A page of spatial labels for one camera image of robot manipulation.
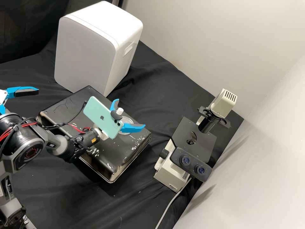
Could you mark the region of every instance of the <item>label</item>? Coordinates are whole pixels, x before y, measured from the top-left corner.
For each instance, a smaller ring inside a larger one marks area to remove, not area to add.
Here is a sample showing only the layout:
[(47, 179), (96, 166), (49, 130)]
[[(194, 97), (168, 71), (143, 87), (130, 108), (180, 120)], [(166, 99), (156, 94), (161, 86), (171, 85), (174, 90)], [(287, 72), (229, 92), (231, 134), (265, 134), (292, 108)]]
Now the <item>label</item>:
[(56, 147), (56, 145), (55, 145), (55, 144), (50, 143), (50, 142), (48, 142), (47, 146), (48, 146), (48, 147), (51, 147), (51, 148), (55, 148), (55, 147)]
[(175, 188), (174, 186), (172, 186), (171, 184), (169, 184), (168, 187), (169, 187), (171, 190), (173, 190), (173, 191), (178, 191), (178, 189)]

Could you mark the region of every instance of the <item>white cable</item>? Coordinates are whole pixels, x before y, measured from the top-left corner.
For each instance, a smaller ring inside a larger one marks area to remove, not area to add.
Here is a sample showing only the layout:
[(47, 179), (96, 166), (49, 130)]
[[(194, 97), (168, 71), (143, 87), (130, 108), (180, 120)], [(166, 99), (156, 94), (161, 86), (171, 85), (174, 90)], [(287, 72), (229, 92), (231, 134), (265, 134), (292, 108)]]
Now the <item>white cable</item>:
[(190, 182), (190, 180), (191, 180), (191, 178), (189, 178), (189, 179), (187, 180), (187, 182), (186, 182), (186, 183), (184, 184), (184, 186), (180, 189), (180, 191), (177, 192), (177, 194), (176, 194), (176, 195), (172, 198), (172, 200), (169, 202), (168, 206), (166, 207), (166, 209), (165, 209), (163, 215), (161, 216), (161, 218), (160, 218), (160, 220), (159, 220), (157, 226), (155, 227), (155, 229), (158, 229), (158, 227), (160, 226), (160, 224), (161, 224), (161, 222), (162, 222), (162, 220), (163, 220), (163, 218), (164, 218), (164, 216), (165, 216), (167, 210), (169, 209), (169, 207), (171, 206), (171, 204), (173, 203), (173, 201), (177, 198), (177, 196), (179, 196), (179, 194), (182, 192), (182, 190), (185, 188), (185, 186)]

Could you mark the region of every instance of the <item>white backdrop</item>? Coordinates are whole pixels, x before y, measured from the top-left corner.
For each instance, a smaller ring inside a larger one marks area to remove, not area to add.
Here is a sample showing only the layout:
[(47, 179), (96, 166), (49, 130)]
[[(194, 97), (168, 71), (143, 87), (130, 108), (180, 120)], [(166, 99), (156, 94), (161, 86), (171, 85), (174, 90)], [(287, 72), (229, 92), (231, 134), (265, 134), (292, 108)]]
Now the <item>white backdrop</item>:
[(141, 41), (246, 118), (305, 53), (304, 0), (124, 0)]
[(174, 229), (304, 228), (305, 57), (256, 107)]

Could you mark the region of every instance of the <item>black cloth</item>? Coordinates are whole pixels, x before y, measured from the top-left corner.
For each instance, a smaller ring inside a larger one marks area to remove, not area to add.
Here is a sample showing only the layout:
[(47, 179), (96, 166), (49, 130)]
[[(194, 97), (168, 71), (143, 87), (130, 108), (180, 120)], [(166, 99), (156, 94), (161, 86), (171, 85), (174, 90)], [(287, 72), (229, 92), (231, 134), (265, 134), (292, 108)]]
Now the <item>black cloth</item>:
[(0, 63), (41, 51), (56, 32), (68, 0), (0, 3)]
[[(39, 111), (71, 93), (54, 80), (55, 40), (40, 53), (0, 65), (1, 88), (34, 86), (40, 94), (11, 99), (6, 107), (19, 115)], [(108, 96), (152, 132), (152, 142), (113, 184), (43, 151), (13, 176), (13, 187), (38, 228), (154, 228), (175, 195), (153, 179), (159, 152), (183, 116), (196, 122), (197, 108), (214, 98), (171, 63), (139, 43), (126, 77)], [(215, 127), (210, 165), (221, 155), (242, 122), (234, 112), (230, 130)], [(191, 180), (174, 201), (160, 228), (172, 228), (199, 188)]]

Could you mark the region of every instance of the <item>white speaker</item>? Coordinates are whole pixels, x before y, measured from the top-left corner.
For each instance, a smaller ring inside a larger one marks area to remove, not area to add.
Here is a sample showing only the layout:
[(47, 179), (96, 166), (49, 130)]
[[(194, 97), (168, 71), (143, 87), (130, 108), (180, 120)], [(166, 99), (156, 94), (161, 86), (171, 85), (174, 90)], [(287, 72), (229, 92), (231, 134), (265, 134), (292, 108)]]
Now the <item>white speaker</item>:
[(59, 20), (55, 80), (71, 92), (91, 85), (107, 96), (124, 78), (142, 22), (102, 1)]

